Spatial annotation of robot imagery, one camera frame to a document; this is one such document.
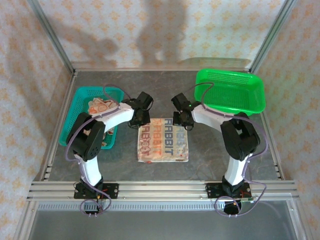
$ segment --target plastic basket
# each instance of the plastic basket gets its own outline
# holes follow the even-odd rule
[[[195,83],[212,82],[214,86],[206,93],[204,103],[213,109],[226,113],[246,113],[248,116],[261,113],[266,107],[264,84],[253,74],[216,69],[202,69],[196,75]],[[201,101],[209,87],[199,85],[194,98]]]
[[[115,100],[121,102],[124,99],[124,92],[119,88],[106,87],[105,91]],[[62,132],[60,134],[59,143],[62,146],[67,145],[67,137],[71,131],[72,126],[74,125],[78,115],[82,112],[88,112],[89,106],[88,103],[93,98],[102,98],[107,100],[108,98],[104,95],[102,86],[83,86],[76,90],[68,115],[65,119]],[[102,146],[101,149],[111,149],[115,144],[116,134],[118,127],[114,128],[113,135],[106,135],[104,142],[106,146]]]

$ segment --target marble surface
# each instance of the marble surface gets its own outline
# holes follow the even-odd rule
[[[150,94],[154,103],[149,111],[151,118],[172,118],[175,111],[171,98],[195,84],[196,71],[96,71],[79,72],[73,94],[82,86],[117,84],[132,98],[141,91]],[[186,97],[193,100],[193,91]],[[259,114],[250,118],[260,125]],[[115,144],[98,155],[100,172],[105,181],[220,181],[227,170],[229,155],[220,132],[196,123],[188,132],[189,162],[141,163],[137,158],[138,130],[127,123],[118,126]],[[264,141],[258,147],[260,151]],[[65,147],[59,145],[49,181],[78,181],[80,172],[76,163],[66,162]],[[276,180],[277,174],[271,152],[250,163],[246,176],[253,180]]]

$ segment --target teal basket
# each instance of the teal basket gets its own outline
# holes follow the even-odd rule
[[[106,87],[105,91],[119,103],[124,99],[124,92],[119,88]],[[78,115],[80,113],[87,113],[89,106],[88,103],[92,101],[93,98],[102,98],[107,100],[102,86],[83,86],[76,90],[74,98],[72,100],[68,115],[65,119],[62,132],[60,134],[59,143],[62,146],[67,146],[67,137],[74,125]],[[115,144],[116,134],[118,127],[114,128],[113,135],[106,135],[104,142],[106,146],[102,146],[101,149],[111,149]]]
[[[222,112],[248,116],[261,113],[266,107],[263,81],[256,75],[235,71],[202,69],[196,75],[195,83],[212,82],[214,86],[204,96],[204,103]],[[194,98],[201,101],[208,84],[194,90]]]

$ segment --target floral wallpaper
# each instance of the floral wallpaper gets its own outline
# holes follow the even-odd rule
[[[319,1],[298,1],[258,70],[281,165],[296,180],[314,239],[320,236],[319,14]]]
[[[0,240],[9,240],[71,75],[26,0],[2,0],[0,11]]]
[[[39,0],[79,68],[249,68],[285,0]]]

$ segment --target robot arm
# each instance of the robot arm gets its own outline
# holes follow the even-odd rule
[[[237,116],[244,118],[248,116],[241,112],[234,115],[234,118],[224,117],[223,112],[217,110],[215,111],[222,113],[222,116],[213,114],[204,109],[200,102],[188,101],[182,93],[173,97],[171,101],[178,110],[173,113],[173,125],[192,129],[194,123],[201,123],[222,133],[225,148],[230,155],[227,171],[222,178],[222,186],[223,190],[232,196],[233,192],[244,183],[242,172],[246,160],[260,144],[260,138],[252,124],[237,119]]]
[[[77,117],[68,137],[69,143],[76,130],[90,118],[97,115],[103,117],[94,119],[87,124],[71,144],[74,156],[80,160],[81,182],[89,190],[87,183],[101,190],[103,177],[99,171],[97,155],[101,149],[104,134],[111,128],[128,122],[130,127],[140,127],[150,123],[149,110],[147,109],[153,98],[142,92],[137,99],[126,99],[122,101],[118,110],[107,114],[108,111],[96,115],[82,112]]]

